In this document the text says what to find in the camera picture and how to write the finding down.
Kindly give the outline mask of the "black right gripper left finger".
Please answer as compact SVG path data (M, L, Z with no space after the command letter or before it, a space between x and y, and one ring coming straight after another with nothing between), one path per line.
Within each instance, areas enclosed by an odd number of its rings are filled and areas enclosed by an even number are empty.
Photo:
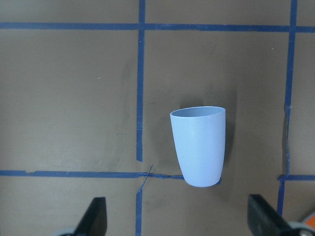
M76 236L104 236L107 231L106 198L93 198L75 229Z

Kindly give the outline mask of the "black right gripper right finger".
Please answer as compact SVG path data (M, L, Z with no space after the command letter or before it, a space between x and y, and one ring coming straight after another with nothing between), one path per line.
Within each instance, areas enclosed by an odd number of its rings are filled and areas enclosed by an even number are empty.
M294 230L259 194L248 197L247 223L253 236L293 236Z

